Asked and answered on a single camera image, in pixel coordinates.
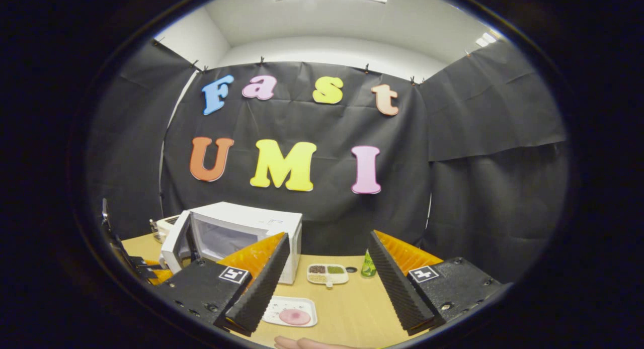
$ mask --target white microwave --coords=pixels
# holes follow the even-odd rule
[[[164,220],[168,222],[173,219],[175,217]],[[186,210],[176,217],[161,247],[159,262],[173,273],[183,268],[182,260],[190,255],[186,236],[188,227],[191,227],[199,255],[211,260],[220,260],[249,244],[286,232],[290,255],[279,282],[292,284],[295,281],[301,252],[301,213],[271,211],[228,202]]]

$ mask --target table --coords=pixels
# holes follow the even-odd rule
[[[143,259],[158,260],[161,244],[152,234],[123,241],[129,255]],[[398,322],[391,301],[387,296],[380,277],[363,278],[360,274],[364,256],[319,256],[301,255],[293,285],[278,284],[274,295],[307,298],[315,303],[317,324],[309,328],[282,326],[260,321],[253,335],[234,335],[274,347],[277,335],[309,339],[331,344],[344,344],[355,347],[383,347],[409,340],[426,331],[409,336]],[[306,280],[306,267],[310,264],[340,264],[358,268],[357,273],[349,273],[349,281],[333,285],[316,285]]]

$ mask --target white divided plate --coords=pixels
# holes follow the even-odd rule
[[[311,266],[324,266],[325,267],[325,273],[324,274],[312,274],[312,273],[309,273],[309,270],[311,269]],[[342,268],[342,271],[344,271],[344,273],[342,273],[342,274],[329,274],[329,266],[340,267],[340,268]],[[314,279],[312,280],[312,277],[315,278],[316,276],[324,276],[325,280],[324,281],[315,281]],[[337,265],[337,264],[310,264],[310,265],[308,265],[308,267],[306,267],[306,279],[310,283],[322,284],[322,285],[326,285],[327,287],[333,287],[333,284],[343,284],[343,283],[349,281],[349,275],[347,273],[347,269],[343,265]]]
[[[280,313],[287,309],[302,310],[311,317],[311,321],[304,325],[292,325],[280,319]],[[273,296],[269,306],[262,316],[262,320],[271,324],[295,326],[296,328],[306,328],[317,324],[317,314],[315,313],[315,303],[304,298],[290,298],[288,296]]]

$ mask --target pink letter i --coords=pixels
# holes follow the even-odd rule
[[[380,154],[380,149],[359,145],[353,147],[351,152],[356,156],[357,162],[356,184],[351,186],[351,191],[359,195],[379,193],[380,184],[375,181],[375,156]]]

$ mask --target black curtain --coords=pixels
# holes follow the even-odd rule
[[[103,94],[88,126],[86,182],[96,222],[107,198],[122,239],[150,233],[161,219],[159,159],[166,126],[195,71],[181,56],[153,43],[136,53]]]
[[[223,108],[205,116],[202,88],[228,74]],[[271,75],[278,83],[269,100],[248,99],[242,89],[253,76]],[[338,104],[313,101],[315,81],[322,76],[342,79]],[[387,116],[377,109],[371,88],[388,84],[398,92],[393,105],[399,113]],[[167,215],[184,209],[226,201],[277,211],[301,212],[302,253],[361,255],[368,233],[381,230],[405,241],[419,241],[425,230],[430,198],[426,115],[421,95],[410,81],[340,65],[270,62],[222,67],[199,74],[175,114],[165,140],[162,174],[163,205]],[[217,138],[232,138],[220,179],[203,182],[189,170],[196,136],[211,138],[204,166],[214,166]],[[260,139],[278,142],[284,156],[299,141],[317,145],[312,156],[310,192],[253,187]],[[356,181],[356,158],[351,149],[373,145],[377,195],[351,191]]]
[[[421,248],[465,257],[502,282],[517,280],[555,229],[568,188],[569,149],[552,95],[503,40],[419,90],[432,165]]]

